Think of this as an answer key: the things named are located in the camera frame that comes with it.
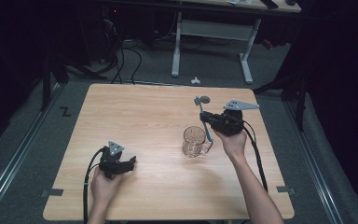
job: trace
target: dark background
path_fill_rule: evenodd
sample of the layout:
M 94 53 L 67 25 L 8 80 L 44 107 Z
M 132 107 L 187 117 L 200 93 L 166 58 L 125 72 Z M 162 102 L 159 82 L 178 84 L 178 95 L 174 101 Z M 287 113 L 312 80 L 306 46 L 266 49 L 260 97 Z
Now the dark background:
M 358 194 L 358 1 L 298 3 L 303 14 L 334 22 L 313 23 L 299 34 L 297 23 L 264 22 L 257 41 L 294 44 L 277 79 L 297 71 L 304 62 L 301 59 L 312 60 L 307 91 L 326 137 Z M 0 1 L 0 133 L 41 78 L 43 60 L 49 52 L 59 52 L 82 64 L 105 58 L 99 8 L 84 9 L 71 4 Z M 126 20 L 118 28 L 145 43 L 152 44 L 158 37 L 156 29 L 164 33 L 171 25 L 158 23 L 164 20 L 156 17 L 167 18 L 172 13 L 127 8 L 123 12 L 126 10 L 121 15 Z M 313 57 L 306 57 L 309 52 Z

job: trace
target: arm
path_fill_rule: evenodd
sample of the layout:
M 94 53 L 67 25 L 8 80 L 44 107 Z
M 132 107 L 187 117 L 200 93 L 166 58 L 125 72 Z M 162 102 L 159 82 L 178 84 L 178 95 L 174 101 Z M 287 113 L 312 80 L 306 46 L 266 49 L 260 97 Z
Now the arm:
M 114 179 L 108 179 L 98 167 L 95 168 L 91 182 L 94 204 L 89 213 L 89 224 L 102 224 L 105 222 L 107 209 L 116 196 L 122 177 L 123 175 L 116 175 Z
M 283 223 L 277 206 L 264 190 L 245 158 L 245 132 L 225 136 L 214 131 L 223 142 L 223 148 L 234 165 L 252 223 Z

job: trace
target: person's left hand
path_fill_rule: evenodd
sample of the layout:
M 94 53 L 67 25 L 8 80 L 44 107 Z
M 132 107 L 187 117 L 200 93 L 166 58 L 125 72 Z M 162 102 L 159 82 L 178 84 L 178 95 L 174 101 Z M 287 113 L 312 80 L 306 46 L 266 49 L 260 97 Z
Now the person's left hand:
M 116 175 L 113 179 L 106 178 L 103 171 L 95 167 L 94 177 L 91 182 L 91 192 L 94 197 L 94 205 L 106 208 L 117 194 L 117 190 L 124 174 Z

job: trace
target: glass mug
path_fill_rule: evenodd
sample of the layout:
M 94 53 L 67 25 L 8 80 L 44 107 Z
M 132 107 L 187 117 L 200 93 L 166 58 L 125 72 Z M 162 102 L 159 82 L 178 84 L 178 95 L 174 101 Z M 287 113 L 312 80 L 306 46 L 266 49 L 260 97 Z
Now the glass mug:
M 207 153 L 211 149 L 213 142 L 206 144 L 205 137 L 205 131 L 200 127 L 191 126 L 186 128 L 183 133 L 183 153 L 191 158 Z

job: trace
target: desk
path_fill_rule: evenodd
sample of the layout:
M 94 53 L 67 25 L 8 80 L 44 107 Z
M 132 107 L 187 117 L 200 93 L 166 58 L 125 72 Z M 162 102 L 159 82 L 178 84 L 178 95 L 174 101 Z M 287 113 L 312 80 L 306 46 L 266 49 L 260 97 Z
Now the desk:
M 214 144 L 206 155 L 190 159 L 182 152 L 185 128 L 202 127 L 200 108 L 194 104 L 195 96 L 202 95 L 211 98 L 203 109 L 212 113 L 222 113 L 231 99 L 257 104 L 246 89 L 91 85 L 53 185 L 63 194 L 49 196 L 44 218 L 83 218 L 84 175 L 94 153 L 108 140 L 126 148 L 123 161 L 136 156 L 137 162 L 125 174 L 107 219 L 248 218 L 241 186 L 220 139 L 212 133 Z M 269 195 L 283 218 L 291 218 L 289 196 L 276 188 L 285 184 L 260 111 L 246 110 L 243 116 L 255 129 Z M 248 162 L 260 179 L 250 141 L 246 148 Z
M 217 5 L 220 7 L 243 7 L 243 8 L 267 10 L 267 7 L 259 0 L 253 0 L 252 3 L 250 4 L 239 2 L 236 6 L 227 3 L 225 0 L 182 0 L 182 2 Z M 275 0 L 274 2 L 275 4 L 278 5 L 278 8 L 273 9 L 273 11 L 295 12 L 295 13 L 301 11 L 301 8 L 299 7 L 298 4 L 295 4 L 294 6 L 289 6 L 285 3 L 284 0 Z M 244 52 L 240 54 L 240 62 L 241 62 L 241 67 L 242 67 L 243 76 L 245 78 L 245 82 L 248 84 L 252 84 L 253 79 L 247 60 L 252 45 L 255 41 L 255 36 L 257 35 L 260 22 L 261 19 L 256 19 L 255 24 L 253 26 L 244 26 L 244 25 L 235 25 L 235 24 L 227 24 L 227 23 L 207 22 L 207 21 L 182 20 L 182 13 L 179 12 L 178 20 L 176 24 L 175 50 L 173 53 L 173 60 L 172 60 L 172 76 L 173 77 L 179 76 L 180 56 L 181 56 L 180 54 L 181 35 L 198 35 L 198 36 L 208 36 L 214 38 L 225 38 L 225 39 L 247 41 L 247 45 L 244 49 Z

